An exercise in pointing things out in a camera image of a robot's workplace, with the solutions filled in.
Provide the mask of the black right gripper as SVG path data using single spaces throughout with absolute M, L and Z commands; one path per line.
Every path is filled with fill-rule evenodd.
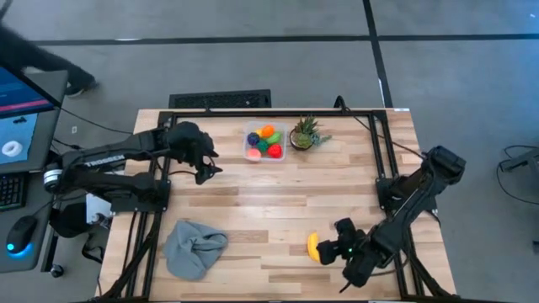
M 350 218 L 337 221 L 335 228 L 338 241 L 326 240 L 318 244 L 320 263 L 329 265 L 340 255 L 346 262 L 342 272 L 345 279 L 355 287 L 363 287 L 381 260 L 381 255 L 367 234 L 356 229 Z

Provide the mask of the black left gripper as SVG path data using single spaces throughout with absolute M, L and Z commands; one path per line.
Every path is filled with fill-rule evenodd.
M 178 162 L 188 163 L 191 167 L 201 167 L 195 173 L 195 182 L 202 185 L 222 169 L 206 165 L 204 157 L 219 157 L 211 146 L 210 136 L 193 122 L 184 121 L 168 131 L 168 157 Z

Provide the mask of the yellow toy banana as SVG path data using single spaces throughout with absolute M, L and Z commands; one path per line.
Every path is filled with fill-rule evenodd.
M 311 233 L 307 238 L 307 254 L 311 260 L 316 263 L 321 263 L 318 246 L 318 234 L 316 232 Z

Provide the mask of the black grille panel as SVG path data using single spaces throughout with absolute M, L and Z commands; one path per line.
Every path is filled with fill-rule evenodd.
M 169 96 L 170 109 L 248 109 L 271 108 L 269 89 L 182 93 Z

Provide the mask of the grey crumpled cloth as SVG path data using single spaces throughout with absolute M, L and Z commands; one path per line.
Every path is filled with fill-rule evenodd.
M 227 234 L 192 221 L 177 221 L 163 246 L 167 270 L 185 280 L 201 280 L 228 246 Z

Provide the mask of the potted succulent plant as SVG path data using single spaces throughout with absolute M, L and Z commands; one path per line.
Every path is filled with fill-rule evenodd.
M 321 146 L 332 139 L 332 136 L 321 136 L 315 116 L 301 117 L 289 134 L 291 146 L 297 151 L 307 151 L 314 146 Z

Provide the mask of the white paper sheet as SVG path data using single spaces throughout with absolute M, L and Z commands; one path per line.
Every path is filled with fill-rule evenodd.
M 98 224 L 112 216 L 111 203 L 93 194 L 86 195 L 86 222 Z

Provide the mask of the black stool seat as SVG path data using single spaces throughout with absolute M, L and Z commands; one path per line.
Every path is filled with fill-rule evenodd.
M 86 222 L 86 211 L 85 203 L 67 205 L 63 210 L 52 209 L 49 225 L 61 237 L 76 237 L 92 227 Z

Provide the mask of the dark grey desk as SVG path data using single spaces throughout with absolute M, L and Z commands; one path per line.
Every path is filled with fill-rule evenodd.
M 49 201 L 52 195 L 45 191 L 43 169 L 52 158 L 51 142 L 59 115 L 59 109 L 38 114 L 27 162 L 0 166 L 0 177 L 10 173 L 27 174 L 25 206 L 16 210 L 0 211 L 0 274 L 34 269 L 40 263 L 41 250 L 48 245 L 50 233 L 47 229 L 51 213 Z M 37 218 L 30 248 L 27 253 L 12 257 L 7 250 L 8 232 L 14 223 L 25 215 L 35 215 Z

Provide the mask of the computer monitor blue screen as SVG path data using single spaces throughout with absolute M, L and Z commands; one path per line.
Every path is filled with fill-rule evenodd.
M 45 166 L 66 88 L 65 71 L 25 74 L 0 61 L 0 174 Z

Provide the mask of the person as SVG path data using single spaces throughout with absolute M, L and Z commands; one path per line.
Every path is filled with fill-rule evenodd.
M 43 72 L 66 71 L 68 87 L 65 94 L 76 97 L 98 86 L 96 78 L 80 66 L 44 50 L 0 23 L 0 61 L 23 71 L 31 66 Z

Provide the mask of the black keyboard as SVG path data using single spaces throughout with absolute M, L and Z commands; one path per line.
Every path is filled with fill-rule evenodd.
M 0 175 L 0 212 L 25 206 L 28 173 Z

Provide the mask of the black computer mouse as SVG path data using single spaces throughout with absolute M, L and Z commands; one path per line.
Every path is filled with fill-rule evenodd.
M 28 253 L 36 226 L 37 219 L 32 215 L 23 216 L 13 224 L 6 239 L 9 256 L 19 258 Z

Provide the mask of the grey stand foot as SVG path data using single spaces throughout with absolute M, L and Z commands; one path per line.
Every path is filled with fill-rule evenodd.
M 527 166 L 533 173 L 539 175 L 539 146 L 525 146 L 525 148 L 529 148 L 529 151 L 502 162 L 501 170 L 511 172 L 518 167 Z

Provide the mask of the black aluminium table frame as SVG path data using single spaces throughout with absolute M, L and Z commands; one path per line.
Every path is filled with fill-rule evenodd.
M 303 109 L 143 109 L 136 131 L 166 121 L 190 120 L 213 138 L 222 169 L 199 186 L 186 166 L 169 162 L 172 192 L 160 217 L 157 244 L 142 259 L 121 294 L 151 301 L 190 300 L 371 300 L 423 295 L 417 271 L 392 263 L 366 286 L 348 287 L 338 260 L 313 262 L 306 240 L 316 232 L 335 235 L 334 222 L 349 217 L 369 229 L 384 213 L 377 178 L 409 174 L 419 167 L 419 143 L 409 112 L 393 109 L 314 109 L 329 142 L 310 151 L 289 149 L 283 162 L 243 156 L 243 127 L 249 121 L 283 123 L 291 129 Z M 174 277 L 163 246 L 179 220 L 223 230 L 229 244 L 198 282 Z

